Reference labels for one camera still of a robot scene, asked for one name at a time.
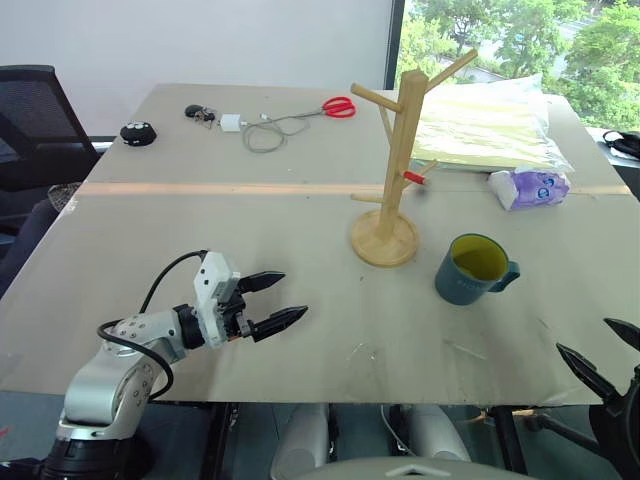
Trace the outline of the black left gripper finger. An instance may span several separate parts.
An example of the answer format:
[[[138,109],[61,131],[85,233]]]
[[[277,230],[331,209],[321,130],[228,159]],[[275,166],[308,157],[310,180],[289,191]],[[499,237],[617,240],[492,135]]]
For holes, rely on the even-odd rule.
[[[259,342],[276,335],[296,323],[308,310],[306,305],[287,307],[272,313],[261,322],[249,321],[250,337]]]
[[[238,281],[238,292],[240,295],[256,293],[270,288],[275,283],[282,280],[286,274],[279,271],[263,271],[245,276]]]

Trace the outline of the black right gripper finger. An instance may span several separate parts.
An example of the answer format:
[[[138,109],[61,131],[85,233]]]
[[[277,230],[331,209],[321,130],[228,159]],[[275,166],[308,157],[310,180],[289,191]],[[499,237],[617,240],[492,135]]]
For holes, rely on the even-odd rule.
[[[640,350],[640,329],[638,326],[614,318],[604,318],[604,322],[621,338],[626,344]]]
[[[612,401],[619,394],[608,380],[597,372],[597,368],[577,351],[557,343],[556,348],[572,373],[603,401]]]

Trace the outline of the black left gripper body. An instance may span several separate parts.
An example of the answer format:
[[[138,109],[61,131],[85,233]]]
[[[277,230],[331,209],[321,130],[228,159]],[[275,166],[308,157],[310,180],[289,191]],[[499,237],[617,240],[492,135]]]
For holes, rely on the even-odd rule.
[[[246,302],[243,295],[249,291],[247,281],[241,279],[226,302],[218,306],[224,332],[228,341],[247,338],[253,333],[248,319],[244,317]]]

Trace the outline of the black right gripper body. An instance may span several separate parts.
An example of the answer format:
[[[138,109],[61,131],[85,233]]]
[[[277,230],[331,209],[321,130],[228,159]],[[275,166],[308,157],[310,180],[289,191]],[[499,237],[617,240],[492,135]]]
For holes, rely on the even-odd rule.
[[[639,452],[639,366],[624,395],[589,408],[589,421],[603,453]]]

